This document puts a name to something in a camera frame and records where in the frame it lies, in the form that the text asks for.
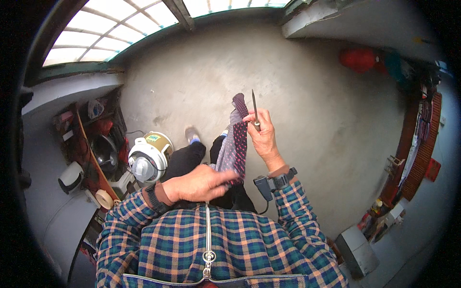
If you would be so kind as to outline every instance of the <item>plaid shirt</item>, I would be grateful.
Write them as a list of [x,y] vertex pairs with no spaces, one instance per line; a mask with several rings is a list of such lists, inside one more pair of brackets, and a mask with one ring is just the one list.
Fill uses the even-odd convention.
[[[347,286],[301,183],[274,194],[278,223],[210,207],[215,285]],[[98,287],[197,286],[205,267],[205,205],[157,215],[138,191],[107,213],[98,245]]]

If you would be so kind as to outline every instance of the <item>wristwatch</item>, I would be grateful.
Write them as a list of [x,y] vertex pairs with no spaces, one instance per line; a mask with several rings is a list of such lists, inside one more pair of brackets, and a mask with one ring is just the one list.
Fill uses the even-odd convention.
[[286,188],[290,185],[290,181],[298,174],[295,167],[290,168],[288,173],[281,174],[275,177],[265,177],[265,176],[258,176],[253,179],[253,183],[258,188],[259,192],[262,194],[266,201],[272,200],[272,193],[275,190],[280,190]]
[[155,194],[155,185],[157,183],[154,183],[150,185],[149,187],[146,188],[147,195],[149,196],[149,201],[152,204],[152,209],[157,212],[159,215],[165,214],[167,211],[171,210],[171,206],[168,206],[167,204],[160,202],[157,199],[157,195]]

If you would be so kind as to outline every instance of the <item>masking tape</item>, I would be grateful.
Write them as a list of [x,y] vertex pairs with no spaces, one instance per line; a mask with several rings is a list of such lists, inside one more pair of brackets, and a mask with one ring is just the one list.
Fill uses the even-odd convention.
[[96,199],[98,200],[99,204],[101,204],[101,206],[107,210],[110,210],[114,206],[112,197],[105,190],[99,189],[98,192],[96,192]]

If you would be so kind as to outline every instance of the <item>zipper pull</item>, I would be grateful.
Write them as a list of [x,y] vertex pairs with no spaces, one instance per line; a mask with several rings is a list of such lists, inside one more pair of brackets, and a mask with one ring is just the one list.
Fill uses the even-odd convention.
[[211,263],[216,259],[216,254],[213,251],[205,251],[202,255],[205,261],[205,269],[203,269],[203,278],[211,278]]

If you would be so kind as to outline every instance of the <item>hand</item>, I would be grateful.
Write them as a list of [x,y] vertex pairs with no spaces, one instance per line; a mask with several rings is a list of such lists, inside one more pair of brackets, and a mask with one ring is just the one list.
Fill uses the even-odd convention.
[[[249,111],[244,121],[255,121],[256,116],[254,110]],[[275,171],[285,165],[285,161],[278,152],[277,143],[275,141],[275,129],[272,125],[269,111],[266,109],[258,109],[258,120],[260,122],[261,131],[258,132],[253,124],[248,125],[248,133],[253,140],[253,146],[265,162],[269,171]]]
[[222,183],[237,177],[238,174],[231,170],[217,172],[207,165],[198,165],[190,173],[171,178],[162,183],[162,186],[173,203],[179,200],[207,202],[224,195],[229,188]]

